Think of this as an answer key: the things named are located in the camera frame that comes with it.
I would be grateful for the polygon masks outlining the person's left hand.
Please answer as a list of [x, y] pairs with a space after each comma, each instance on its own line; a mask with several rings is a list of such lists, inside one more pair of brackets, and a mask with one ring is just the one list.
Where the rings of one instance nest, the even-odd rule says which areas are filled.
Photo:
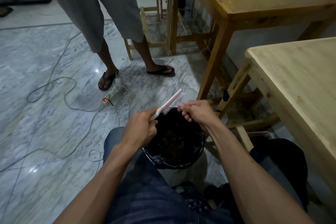
[[135, 113], [125, 126], [122, 144], [138, 151], [148, 145], [157, 134], [157, 120], [147, 120], [144, 111]]

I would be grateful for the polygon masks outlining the person's right hand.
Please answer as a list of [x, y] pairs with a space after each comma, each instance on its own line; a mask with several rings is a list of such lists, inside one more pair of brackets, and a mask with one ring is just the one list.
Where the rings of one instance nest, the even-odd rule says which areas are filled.
[[202, 130], [207, 131], [208, 126], [218, 120], [214, 110], [206, 100], [195, 101], [194, 122], [198, 123]]

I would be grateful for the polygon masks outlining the white comb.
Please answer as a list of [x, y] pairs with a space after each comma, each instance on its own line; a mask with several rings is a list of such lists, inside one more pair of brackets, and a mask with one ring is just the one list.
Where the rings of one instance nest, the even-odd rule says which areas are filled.
[[160, 114], [166, 115], [173, 107], [175, 107], [184, 97], [185, 92], [179, 89], [163, 106], [159, 107], [151, 120], [155, 120]]

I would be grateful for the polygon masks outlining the person's left forearm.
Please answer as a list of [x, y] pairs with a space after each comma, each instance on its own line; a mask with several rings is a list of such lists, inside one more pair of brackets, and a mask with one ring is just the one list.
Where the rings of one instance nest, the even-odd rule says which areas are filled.
[[101, 169], [53, 224], [102, 224], [126, 168], [140, 148], [139, 143], [125, 140], [115, 145]]

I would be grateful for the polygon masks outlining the person's right forearm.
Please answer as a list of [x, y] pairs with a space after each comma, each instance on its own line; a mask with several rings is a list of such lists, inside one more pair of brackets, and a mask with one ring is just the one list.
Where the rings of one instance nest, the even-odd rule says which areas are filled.
[[245, 224], [314, 224], [290, 194], [216, 116], [204, 124], [215, 142]]

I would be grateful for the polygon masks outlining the bin with black bag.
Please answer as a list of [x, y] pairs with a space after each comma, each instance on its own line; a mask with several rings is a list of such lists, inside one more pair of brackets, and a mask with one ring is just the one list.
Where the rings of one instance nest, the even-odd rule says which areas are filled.
[[155, 168], [181, 170], [192, 166], [201, 157], [206, 140], [200, 125], [185, 120], [177, 107], [155, 120], [157, 134], [143, 148]]

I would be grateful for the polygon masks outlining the white power strip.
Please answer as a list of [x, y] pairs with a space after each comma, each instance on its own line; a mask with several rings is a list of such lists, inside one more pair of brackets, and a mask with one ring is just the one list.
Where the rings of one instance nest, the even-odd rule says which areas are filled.
[[106, 103], [108, 100], [111, 100], [118, 92], [124, 89], [124, 86], [121, 84], [116, 84], [112, 86], [103, 96], [102, 104]]

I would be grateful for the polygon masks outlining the black sandal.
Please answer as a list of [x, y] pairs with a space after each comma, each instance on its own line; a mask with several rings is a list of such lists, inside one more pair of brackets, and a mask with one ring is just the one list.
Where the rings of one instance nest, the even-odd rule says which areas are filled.
[[156, 71], [146, 71], [147, 74], [150, 75], [158, 75], [158, 76], [165, 76], [165, 77], [174, 77], [175, 76], [175, 69], [168, 65], [159, 65], [160, 69]]
[[107, 69], [106, 72], [103, 73], [102, 77], [99, 80], [99, 83], [98, 83], [99, 90], [107, 91], [113, 84], [118, 72], [119, 72], [118, 69], [116, 70]]

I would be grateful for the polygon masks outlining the person's jeans left leg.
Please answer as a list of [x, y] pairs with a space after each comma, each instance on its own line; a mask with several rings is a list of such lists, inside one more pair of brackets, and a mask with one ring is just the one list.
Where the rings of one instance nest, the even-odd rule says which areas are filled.
[[221, 204], [196, 213], [175, 192], [141, 148], [129, 163], [104, 224], [234, 224]]

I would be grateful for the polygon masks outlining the person's dark patterned shoe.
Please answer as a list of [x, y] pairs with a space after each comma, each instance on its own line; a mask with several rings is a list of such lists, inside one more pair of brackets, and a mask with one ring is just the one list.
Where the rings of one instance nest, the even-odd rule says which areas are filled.
[[188, 207], [194, 212], [207, 213], [214, 210], [204, 195], [197, 190], [192, 182], [184, 181], [171, 188], [185, 200]]

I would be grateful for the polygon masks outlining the pale wooden table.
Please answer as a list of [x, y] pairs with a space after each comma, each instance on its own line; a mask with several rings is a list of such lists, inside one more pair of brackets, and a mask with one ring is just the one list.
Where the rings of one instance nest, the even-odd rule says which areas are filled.
[[336, 37], [252, 47], [245, 57], [216, 114], [253, 80], [336, 196]]

